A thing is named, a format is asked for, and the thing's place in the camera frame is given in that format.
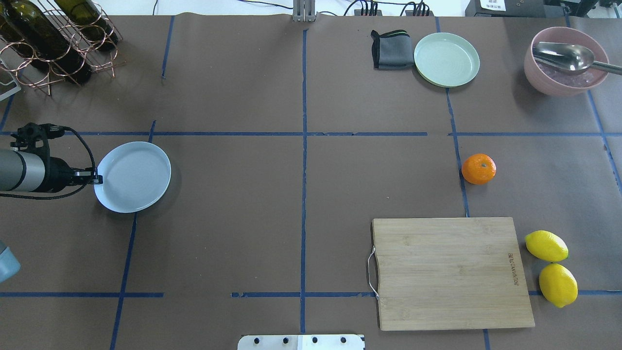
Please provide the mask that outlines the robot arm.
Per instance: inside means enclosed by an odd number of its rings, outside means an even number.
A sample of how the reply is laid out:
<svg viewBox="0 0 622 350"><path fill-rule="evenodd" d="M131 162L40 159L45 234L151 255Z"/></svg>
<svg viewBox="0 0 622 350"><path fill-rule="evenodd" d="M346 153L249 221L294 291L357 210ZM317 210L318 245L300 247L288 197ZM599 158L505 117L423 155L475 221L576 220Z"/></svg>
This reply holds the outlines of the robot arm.
<svg viewBox="0 0 622 350"><path fill-rule="evenodd" d="M19 193L58 193L69 186L103 184L96 168L72 168L64 160L49 162L33 153L2 149L0 190Z"/></svg>

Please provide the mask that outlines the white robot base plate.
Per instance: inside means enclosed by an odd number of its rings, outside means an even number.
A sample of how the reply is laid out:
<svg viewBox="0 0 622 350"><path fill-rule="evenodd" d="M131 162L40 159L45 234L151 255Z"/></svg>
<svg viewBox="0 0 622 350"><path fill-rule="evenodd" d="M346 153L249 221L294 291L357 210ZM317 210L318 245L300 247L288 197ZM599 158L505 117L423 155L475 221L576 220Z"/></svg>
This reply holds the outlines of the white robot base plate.
<svg viewBox="0 0 622 350"><path fill-rule="evenodd" d="M364 335L359 334L281 334L247 335L238 350L364 350Z"/></svg>

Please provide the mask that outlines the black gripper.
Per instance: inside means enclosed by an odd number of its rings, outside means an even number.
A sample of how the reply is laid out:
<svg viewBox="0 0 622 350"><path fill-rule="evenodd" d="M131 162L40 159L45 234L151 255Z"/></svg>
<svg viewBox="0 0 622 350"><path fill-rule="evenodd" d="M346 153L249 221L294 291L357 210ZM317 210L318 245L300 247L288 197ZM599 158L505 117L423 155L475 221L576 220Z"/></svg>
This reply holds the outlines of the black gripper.
<svg viewBox="0 0 622 350"><path fill-rule="evenodd" d="M98 168L73 169L60 158L44 158L43 193L58 193L70 186L93 184L103 184Z"/></svg>

